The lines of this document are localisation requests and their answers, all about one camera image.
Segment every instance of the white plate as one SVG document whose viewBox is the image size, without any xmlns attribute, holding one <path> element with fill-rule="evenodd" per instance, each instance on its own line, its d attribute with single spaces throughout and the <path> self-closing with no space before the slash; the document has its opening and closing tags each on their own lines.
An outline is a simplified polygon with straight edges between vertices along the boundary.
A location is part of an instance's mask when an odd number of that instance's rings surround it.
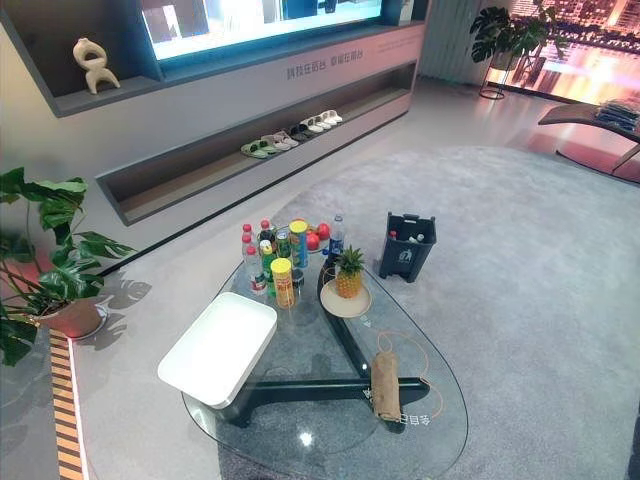
<svg viewBox="0 0 640 480">
<path fill-rule="evenodd" d="M 320 292 L 320 302 L 329 313 L 337 317 L 353 318 L 364 315 L 369 308 L 373 298 L 366 285 L 362 285 L 360 292 L 353 298 L 342 298 L 338 295 L 335 279 L 324 284 Z"/>
<path fill-rule="evenodd" d="M 165 355 L 158 376 L 213 408 L 224 408 L 269 344 L 277 317 L 269 306 L 222 293 Z"/>
</svg>

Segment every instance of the area rug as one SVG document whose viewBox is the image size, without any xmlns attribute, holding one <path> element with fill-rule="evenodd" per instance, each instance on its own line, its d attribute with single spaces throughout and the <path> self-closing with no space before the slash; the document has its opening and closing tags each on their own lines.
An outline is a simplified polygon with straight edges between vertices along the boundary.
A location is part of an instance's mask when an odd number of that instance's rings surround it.
<svg viewBox="0 0 640 480">
<path fill-rule="evenodd" d="M 640 188 L 552 156 L 425 149 L 337 172 L 274 220 L 342 213 L 346 244 L 375 270 L 388 211 L 436 217 L 416 282 L 383 285 L 466 400 L 467 446 L 443 478 L 624 478 L 640 398 Z M 220 466 L 223 479 L 289 478 L 224 450 Z"/>
</svg>

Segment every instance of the red apple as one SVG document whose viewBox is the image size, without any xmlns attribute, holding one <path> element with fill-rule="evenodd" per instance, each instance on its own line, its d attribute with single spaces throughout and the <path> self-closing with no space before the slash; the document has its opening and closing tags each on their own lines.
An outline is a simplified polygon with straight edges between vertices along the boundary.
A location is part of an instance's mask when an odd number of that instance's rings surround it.
<svg viewBox="0 0 640 480">
<path fill-rule="evenodd" d="M 309 250 L 320 248 L 320 239 L 315 233 L 307 233 L 307 248 Z"/>
<path fill-rule="evenodd" d="M 316 233 L 318 234 L 318 237 L 320 237 L 320 240 L 322 241 L 329 240 L 329 236 L 331 235 L 331 229 L 329 228 L 329 225 L 327 225 L 326 223 L 321 223 L 320 225 L 318 225 L 318 228 L 316 229 Z"/>
</svg>

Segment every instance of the pineapple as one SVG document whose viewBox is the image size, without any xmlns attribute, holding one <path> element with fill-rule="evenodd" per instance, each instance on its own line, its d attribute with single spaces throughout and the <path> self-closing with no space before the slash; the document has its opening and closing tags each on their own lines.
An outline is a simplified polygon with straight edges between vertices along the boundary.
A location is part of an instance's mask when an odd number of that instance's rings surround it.
<svg viewBox="0 0 640 480">
<path fill-rule="evenodd" d="M 338 295 L 343 298 L 355 297 L 362 288 L 362 253 L 351 245 L 338 257 L 340 272 L 336 277 Z"/>
</svg>

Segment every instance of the white sculpture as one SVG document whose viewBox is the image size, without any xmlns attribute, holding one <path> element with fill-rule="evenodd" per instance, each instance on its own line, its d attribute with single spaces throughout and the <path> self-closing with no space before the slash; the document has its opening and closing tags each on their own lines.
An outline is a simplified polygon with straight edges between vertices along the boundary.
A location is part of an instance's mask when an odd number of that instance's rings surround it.
<svg viewBox="0 0 640 480">
<path fill-rule="evenodd" d="M 90 53 L 96 55 L 96 58 L 87 60 L 87 55 Z M 91 91 L 92 94 L 96 95 L 98 93 L 96 85 L 101 80 L 111 82 L 116 88 L 120 88 L 120 82 L 116 76 L 111 70 L 106 68 L 107 52 L 97 43 L 93 43 L 87 38 L 78 39 L 78 43 L 73 47 L 73 58 L 76 59 L 78 65 L 87 71 L 85 78 L 87 79 L 89 91 Z"/>
</svg>

